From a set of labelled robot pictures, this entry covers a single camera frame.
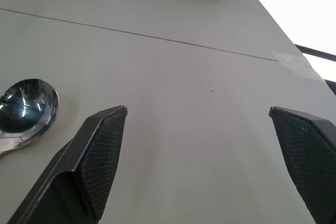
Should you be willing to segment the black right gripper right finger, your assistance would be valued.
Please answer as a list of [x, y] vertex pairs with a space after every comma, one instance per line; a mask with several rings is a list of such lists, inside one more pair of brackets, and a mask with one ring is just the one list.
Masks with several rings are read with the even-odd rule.
[[336, 126], [274, 106], [269, 117], [287, 171], [316, 224], [336, 224]]

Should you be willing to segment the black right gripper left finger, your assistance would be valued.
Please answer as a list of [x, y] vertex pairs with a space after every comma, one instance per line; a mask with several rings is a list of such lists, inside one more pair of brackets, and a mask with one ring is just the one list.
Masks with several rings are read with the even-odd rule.
[[7, 224], [98, 224], [117, 171], [127, 115], [121, 105], [88, 117]]

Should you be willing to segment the shiny metal spoon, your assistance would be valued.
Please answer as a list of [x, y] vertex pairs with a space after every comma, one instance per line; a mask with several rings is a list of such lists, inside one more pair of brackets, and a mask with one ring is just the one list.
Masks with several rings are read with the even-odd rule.
[[0, 96], [0, 156], [39, 140], [59, 112], [56, 89], [40, 79], [25, 79]]

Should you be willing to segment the clear tape strip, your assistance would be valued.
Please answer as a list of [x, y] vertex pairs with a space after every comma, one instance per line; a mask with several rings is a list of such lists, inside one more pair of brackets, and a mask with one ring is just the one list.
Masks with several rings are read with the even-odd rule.
[[305, 56], [297, 56], [283, 52], [273, 52], [272, 54], [281, 65], [291, 70], [295, 76], [314, 81], [323, 81], [321, 76], [312, 68]]

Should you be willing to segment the dark bar beyond table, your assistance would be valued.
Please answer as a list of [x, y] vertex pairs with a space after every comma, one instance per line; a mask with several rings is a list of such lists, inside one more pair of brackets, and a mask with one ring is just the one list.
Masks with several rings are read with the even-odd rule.
[[326, 60], [330, 60], [330, 61], [334, 61], [336, 62], [336, 55], [327, 53], [327, 52], [323, 52], [323, 51], [319, 51], [319, 50], [315, 50], [312, 48], [308, 48], [308, 47], [304, 47], [301, 45], [296, 45], [295, 46], [303, 53], [303, 54], [307, 54], [307, 55], [311, 55], [314, 57], [318, 57], [318, 58], [322, 58], [322, 59], [326, 59]]

